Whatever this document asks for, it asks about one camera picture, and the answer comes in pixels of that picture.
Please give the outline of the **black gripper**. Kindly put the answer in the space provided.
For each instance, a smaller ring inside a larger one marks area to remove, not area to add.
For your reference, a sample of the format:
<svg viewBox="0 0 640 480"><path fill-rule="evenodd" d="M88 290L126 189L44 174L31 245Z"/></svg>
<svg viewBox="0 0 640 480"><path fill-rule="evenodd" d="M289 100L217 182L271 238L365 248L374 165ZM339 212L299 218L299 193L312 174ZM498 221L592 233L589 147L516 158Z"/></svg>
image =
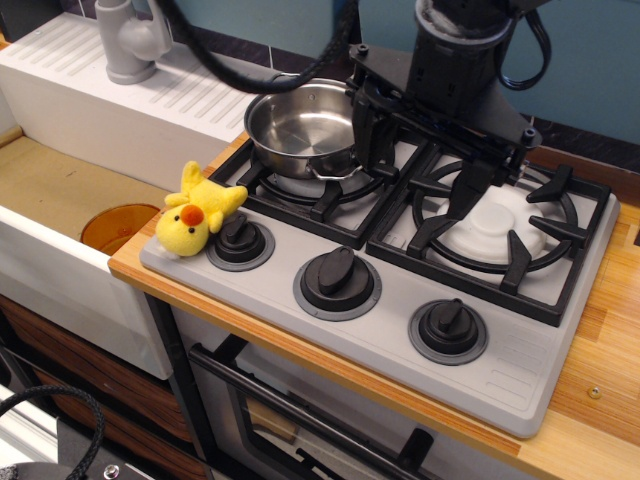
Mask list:
<svg viewBox="0 0 640 480"><path fill-rule="evenodd" d="M541 135L506 100L492 55L440 48L413 53L367 44L350 48L348 80L354 152L364 169L387 158L403 126L463 161L446 217L463 220L488 188L516 170Z"/></svg>

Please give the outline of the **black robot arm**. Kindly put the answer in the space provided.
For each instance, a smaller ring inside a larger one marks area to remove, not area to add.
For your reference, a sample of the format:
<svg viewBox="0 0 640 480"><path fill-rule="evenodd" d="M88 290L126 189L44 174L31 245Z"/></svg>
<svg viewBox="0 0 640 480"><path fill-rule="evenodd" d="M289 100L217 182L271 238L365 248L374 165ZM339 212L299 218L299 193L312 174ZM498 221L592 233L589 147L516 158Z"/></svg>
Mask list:
<svg viewBox="0 0 640 480"><path fill-rule="evenodd" d="M419 1L412 54L358 45L350 56L355 156L371 171L392 128L422 133L463 160L446 216L463 219L489 186L516 173L542 141L501 90L537 84L551 60L551 41L536 1ZM502 72L511 38L525 20L542 54L537 74L513 80Z"/></svg>

